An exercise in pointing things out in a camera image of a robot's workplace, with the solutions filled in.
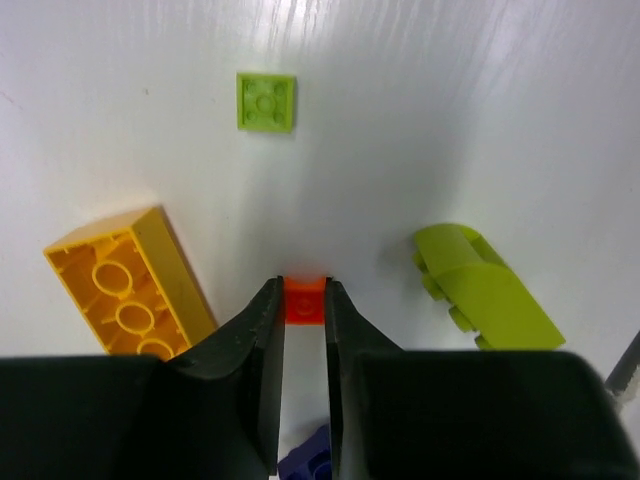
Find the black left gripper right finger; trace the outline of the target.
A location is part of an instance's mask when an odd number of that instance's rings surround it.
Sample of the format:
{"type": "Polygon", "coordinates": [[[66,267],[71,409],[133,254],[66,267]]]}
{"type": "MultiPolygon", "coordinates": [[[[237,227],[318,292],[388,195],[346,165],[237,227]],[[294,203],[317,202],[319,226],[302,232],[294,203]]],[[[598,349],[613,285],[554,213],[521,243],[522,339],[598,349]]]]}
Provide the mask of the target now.
{"type": "Polygon", "coordinates": [[[635,479],[605,387],[565,351],[405,350],[325,292],[338,479],[635,479]]]}

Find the blue lego brick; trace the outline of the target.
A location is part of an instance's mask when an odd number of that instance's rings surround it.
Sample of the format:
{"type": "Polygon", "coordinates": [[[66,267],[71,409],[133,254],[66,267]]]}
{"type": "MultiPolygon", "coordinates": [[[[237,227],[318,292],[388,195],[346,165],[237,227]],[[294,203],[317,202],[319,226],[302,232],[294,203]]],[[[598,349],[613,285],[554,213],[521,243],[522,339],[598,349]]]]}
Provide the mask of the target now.
{"type": "Polygon", "coordinates": [[[282,480],[331,480],[331,442],[328,424],[322,425],[278,462],[282,480]]]}

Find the yellow lego brick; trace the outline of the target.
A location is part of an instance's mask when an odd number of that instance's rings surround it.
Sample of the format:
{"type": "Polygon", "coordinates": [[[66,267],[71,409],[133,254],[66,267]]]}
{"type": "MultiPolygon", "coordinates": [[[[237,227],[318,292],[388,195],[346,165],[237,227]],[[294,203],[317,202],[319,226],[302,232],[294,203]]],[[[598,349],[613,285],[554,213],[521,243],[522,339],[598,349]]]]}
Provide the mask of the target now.
{"type": "Polygon", "coordinates": [[[79,227],[46,247],[44,255],[109,355],[168,361],[217,328],[159,206],[79,227]]]}

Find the small orange lego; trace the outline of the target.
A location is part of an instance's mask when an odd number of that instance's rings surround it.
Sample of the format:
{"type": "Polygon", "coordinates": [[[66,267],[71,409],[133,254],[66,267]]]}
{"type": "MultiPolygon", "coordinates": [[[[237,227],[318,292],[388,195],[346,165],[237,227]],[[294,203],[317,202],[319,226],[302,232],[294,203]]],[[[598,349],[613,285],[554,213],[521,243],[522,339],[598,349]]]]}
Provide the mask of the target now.
{"type": "Polygon", "coordinates": [[[284,278],[285,323],[315,326],[325,324],[326,277],[313,281],[284,278]]]}

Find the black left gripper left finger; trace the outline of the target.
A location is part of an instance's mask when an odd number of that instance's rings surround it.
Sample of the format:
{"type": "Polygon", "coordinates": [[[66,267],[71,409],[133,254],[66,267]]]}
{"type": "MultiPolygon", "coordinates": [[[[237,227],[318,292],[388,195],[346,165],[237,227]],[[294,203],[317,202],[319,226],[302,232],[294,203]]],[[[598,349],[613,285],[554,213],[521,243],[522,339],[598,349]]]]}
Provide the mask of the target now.
{"type": "Polygon", "coordinates": [[[206,339],[150,354],[1,362],[5,479],[266,479],[276,470],[284,281],[206,339]]]}

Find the lime green curved lego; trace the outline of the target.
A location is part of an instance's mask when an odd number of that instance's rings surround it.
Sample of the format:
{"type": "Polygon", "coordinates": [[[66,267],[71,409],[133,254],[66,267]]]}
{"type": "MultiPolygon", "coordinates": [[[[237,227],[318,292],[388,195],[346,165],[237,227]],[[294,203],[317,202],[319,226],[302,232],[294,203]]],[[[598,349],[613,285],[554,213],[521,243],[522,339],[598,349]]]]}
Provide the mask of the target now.
{"type": "Polygon", "coordinates": [[[554,350],[565,338],[524,283],[471,227],[440,223],[414,234],[412,260],[432,299],[482,350],[554,350]]]}

